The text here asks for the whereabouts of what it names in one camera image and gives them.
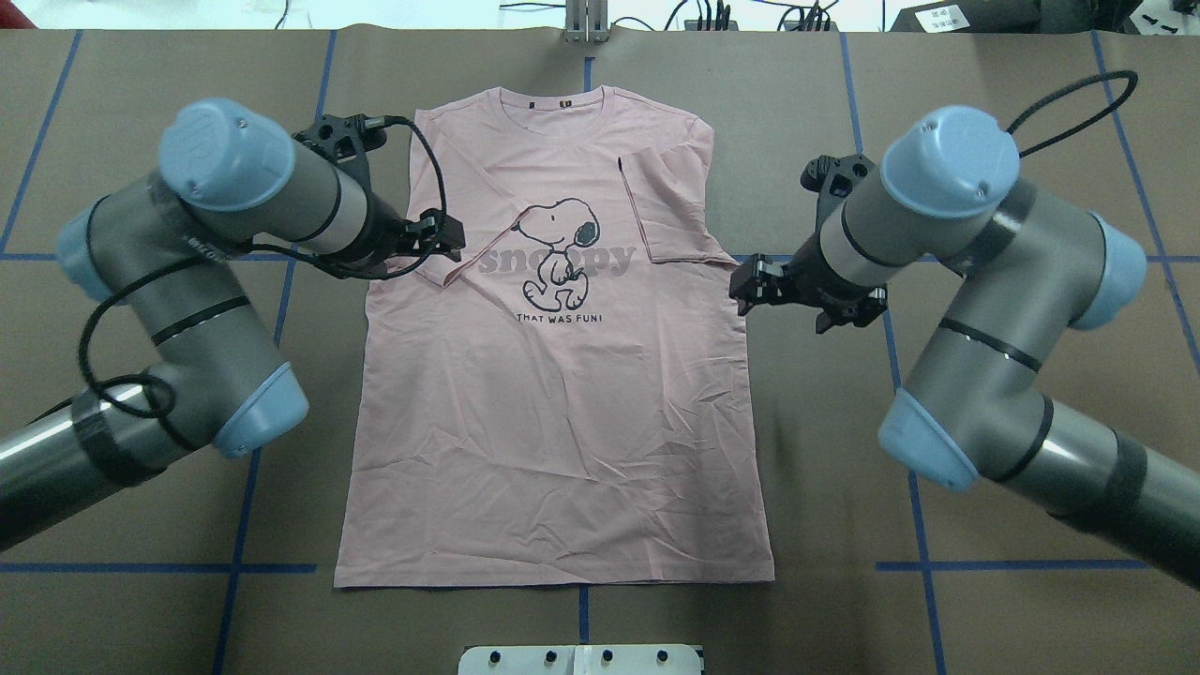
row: long pink shirt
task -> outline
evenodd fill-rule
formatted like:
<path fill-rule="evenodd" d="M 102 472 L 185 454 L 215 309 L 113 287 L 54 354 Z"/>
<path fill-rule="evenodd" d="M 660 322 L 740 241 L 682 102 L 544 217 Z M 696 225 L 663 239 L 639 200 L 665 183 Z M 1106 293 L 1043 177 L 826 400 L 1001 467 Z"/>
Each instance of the long pink shirt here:
<path fill-rule="evenodd" d="M 611 86 L 415 121 L 467 249 L 367 293 L 335 585 L 772 580 L 712 127 Z"/>

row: folded sleeve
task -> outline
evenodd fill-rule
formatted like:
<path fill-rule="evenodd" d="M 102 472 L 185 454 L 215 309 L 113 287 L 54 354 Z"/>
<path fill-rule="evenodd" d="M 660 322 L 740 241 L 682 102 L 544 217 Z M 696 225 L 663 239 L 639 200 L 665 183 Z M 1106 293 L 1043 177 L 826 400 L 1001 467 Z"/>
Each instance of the folded sleeve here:
<path fill-rule="evenodd" d="M 437 120 L 428 110 L 416 110 L 413 121 L 433 149 L 445 183 L 446 211 L 462 222 L 467 240 L 461 262 L 445 256 L 430 256 L 416 268 L 430 281 L 445 286 L 487 251 L 529 204 L 496 185 L 440 132 Z M 408 220 L 420 219 L 421 211 L 426 209 L 440 208 L 437 173 L 416 135 L 413 135 L 408 151 Z M 410 262 L 410 258 L 396 258 L 391 265 L 398 268 Z"/>
<path fill-rule="evenodd" d="M 733 263 L 704 226 L 712 161 L 713 127 L 698 118 L 683 142 L 618 159 L 652 262 Z"/>

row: red object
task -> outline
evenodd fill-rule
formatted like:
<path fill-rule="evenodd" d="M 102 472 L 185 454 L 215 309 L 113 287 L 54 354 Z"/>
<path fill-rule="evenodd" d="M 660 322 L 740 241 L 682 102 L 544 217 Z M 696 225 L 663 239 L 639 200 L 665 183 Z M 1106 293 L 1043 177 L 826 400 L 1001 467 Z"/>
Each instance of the red object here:
<path fill-rule="evenodd" d="M 37 28 L 11 0 L 0 0 L 0 28 Z"/>

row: white bracket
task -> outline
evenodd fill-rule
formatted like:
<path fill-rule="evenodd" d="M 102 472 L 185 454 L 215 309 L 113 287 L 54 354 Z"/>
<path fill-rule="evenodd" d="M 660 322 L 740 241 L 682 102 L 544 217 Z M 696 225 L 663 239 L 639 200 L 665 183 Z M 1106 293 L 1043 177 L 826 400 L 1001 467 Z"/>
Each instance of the white bracket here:
<path fill-rule="evenodd" d="M 608 42 L 608 0 L 565 0 L 566 42 Z"/>
<path fill-rule="evenodd" d="M 470 647 L 458 675 L 704 675 L 703 653 L 688 645 Z"/>

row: neckline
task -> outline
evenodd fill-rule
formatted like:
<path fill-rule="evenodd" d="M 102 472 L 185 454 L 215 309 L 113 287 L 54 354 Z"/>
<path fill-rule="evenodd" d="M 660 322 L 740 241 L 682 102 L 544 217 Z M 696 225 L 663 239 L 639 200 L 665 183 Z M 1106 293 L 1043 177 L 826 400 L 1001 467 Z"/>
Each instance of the neckline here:
<path fill-rule="evenodd" d="M 599 135 L 605 126 L 607 126 L 608 120 L 612 118 L 614 107 L 613 89 L 608 85 L 600 85 L 592 91 L 584 91 L 583 94 L 569 94 L 564 96 L 529 96 L 518 91 L 504 89 L 503 86 L 497 86 L 488 92 L 488 100 L 492 104 L 492 112 L 511 132 L 546 144 L 575 144 L 590 141 Z M 570 101 L 571 107 L 599 104 L 600 112 L 594 115 L 595 119 L 592 120 L 590 124 L 578 131 L 575 131 L 569 136 L 556 136 L 527 129 L 517 124 L 516 120 L 509 117 L 509 113 L 505 109 L 506 104 L 526 107 L 533 103 L 535 109 L 554 110 L 560 107 L 562 101 Z"/>

